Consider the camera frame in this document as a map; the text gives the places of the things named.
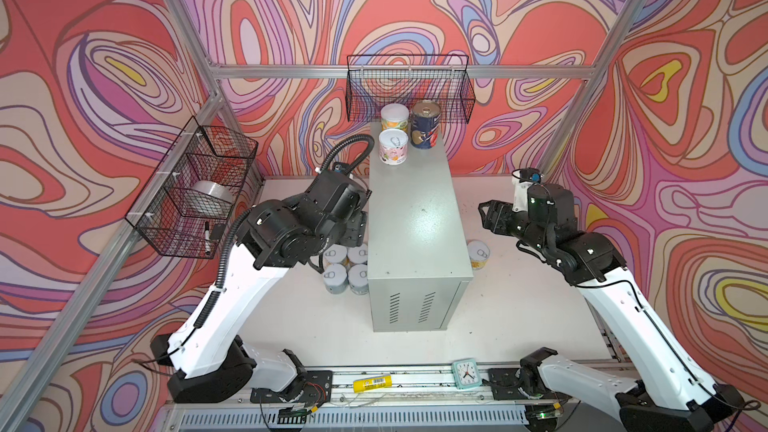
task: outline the colorful patterned wall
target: colorful patterned wall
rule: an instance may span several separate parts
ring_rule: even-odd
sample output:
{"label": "colorful patterned wall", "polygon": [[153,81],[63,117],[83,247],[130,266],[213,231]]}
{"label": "colorful patterned wall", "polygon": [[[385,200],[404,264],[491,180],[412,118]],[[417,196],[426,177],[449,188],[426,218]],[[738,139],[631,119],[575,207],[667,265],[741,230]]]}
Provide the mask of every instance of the colorful patterned wall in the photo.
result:
{"label": "colorful patterned wall", "polygon": [[[186,0],[214,62],[346,63],[351,53],[464,52],[476,64],[591,64],[625,0]],[[222,83],[267,176],[311,174],[346,120],[344,80]],[[445,130],[454,174],[509,173],[542,153],[578,87],[477,80],[468,125]]]}
{"label": "colorful patterned wall", "polygon": [[[205,100],[162,0],[0,0],[0,393]],[[206,264],[137,246],[25,430],[146,430],[166,391],[130,360]]]}
{"label": "colorful patterned wall", "polygon": [[[691,356],[763,403],[767,30],[768,0],[649,0],[557,174]],[[763,406],[734,430],[766,428]]]}

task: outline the clock face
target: clock face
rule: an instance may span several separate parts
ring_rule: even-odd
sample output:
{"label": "clock face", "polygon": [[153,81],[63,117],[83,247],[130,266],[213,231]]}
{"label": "clock face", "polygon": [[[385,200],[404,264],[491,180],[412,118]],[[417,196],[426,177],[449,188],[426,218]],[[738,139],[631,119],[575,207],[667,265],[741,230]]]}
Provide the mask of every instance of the clock face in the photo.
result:
{"label": "clock face", "polygon": [[473,385],[478,382],[478,371],[475,362],[460,362],[456,364],[458,382],[461,385]]}

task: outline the metal grille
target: metal grille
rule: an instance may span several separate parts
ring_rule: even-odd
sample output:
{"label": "metal grille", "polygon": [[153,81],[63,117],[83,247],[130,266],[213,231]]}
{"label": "metal grille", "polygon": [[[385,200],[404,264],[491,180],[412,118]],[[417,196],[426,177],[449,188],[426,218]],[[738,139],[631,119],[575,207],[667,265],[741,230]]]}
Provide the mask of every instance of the metal grille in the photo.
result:
{"label": "metal grille", "polygon": [[[296,428],[279,424],[277,413],[264,409],[266,423],[274,429]],[[456,405],[411,407],[321,408],[307,418],[304,428],[362,427],[435,427],[526,425],[523,405]],[[265,429],[261,412],[242,409],[208,411],[188,410],[180,430],[253,430]]]}
{"label": "metal grille", "polygon": [[440,105],[441,122],[469,123],[475,90],[464,54],[362,54],[347,56],[346,114],[351,122],[381,117],[381,108],[419,100]]}
{"label": "metal grille", "polygon": [[435,293],[430,292],[424,296],[424,302],[422,302],[422,311],[418,315],[418,322],[427,322],[429,319],[429,311],[432,309],[432,301],[435,300]]}
{"label": "metal grille", "polygon": [[[198,126],[158,194],[129,222],[161,255],[215,256],[220,235],[243,188],[258,143],[221,126]],[[202,193],[200,181],[216,182],[232,200]]]}
{"label": "metal grille", "polygon": [[400,293],[392,294],[389,296],[389,323],[394,324],[397,322],[400,315]]}

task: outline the wire basket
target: wire basket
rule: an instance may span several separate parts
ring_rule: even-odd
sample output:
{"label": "wire basket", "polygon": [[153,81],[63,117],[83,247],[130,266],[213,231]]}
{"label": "wire basket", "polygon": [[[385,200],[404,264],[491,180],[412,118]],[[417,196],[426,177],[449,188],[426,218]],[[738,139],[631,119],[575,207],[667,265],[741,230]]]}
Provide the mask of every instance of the wire basket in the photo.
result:
{"label": "wire basket", "polygon": [[411,109],[427,99],[440,106],[441,122],[469,123],[475,90],[468,63],[469,57],[460,53],[347,56],[346,117],[370,122],[389,103]]}
{"label": "wire basket", "polygon": [[160,255],[212,258],[258,145],[226,127],[198,126],[158,194],[129,222]]}

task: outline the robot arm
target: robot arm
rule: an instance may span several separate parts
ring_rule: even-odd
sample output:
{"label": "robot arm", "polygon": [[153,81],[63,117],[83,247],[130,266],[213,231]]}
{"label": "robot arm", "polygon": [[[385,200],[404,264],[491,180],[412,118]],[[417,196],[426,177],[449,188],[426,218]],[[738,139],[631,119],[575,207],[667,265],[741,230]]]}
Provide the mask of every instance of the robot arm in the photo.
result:
{"label": "robot arm", "polygon": [[[341,149],[360,141],[368,146],[351,164],[330,167]],[[362,208],[371,192],[351,171],[373,143],[365,134],[341,141],[303,193],[264,201],[235,219],[221,244],[216,281],[176,332],[152,341],[155,360],[177,370],[168,381],[174,401],[221,402],[245,386],[269,388],[286,400],[301,392],[303,367],[290,350],[258,350],[236,334],[293,265],[309,263],[322,273],[322,261],[314,265],[310,257],[333,244],[362,244],[367,221]]]}
{"label": "robot arm", "polygon": [[731,385],[718,384],[686,352],[635,283],[626,261],[602,234],[578,230],[573,194],[542,183],[539,170],[513,173],[514,202],[478,207],[483,227],[518,239],[563,274],[600,313],[642,380],[616,378],[543,348],[521,360],[529,393],[555,390],[581,398],[636,430],[704,432],[744,407]]}

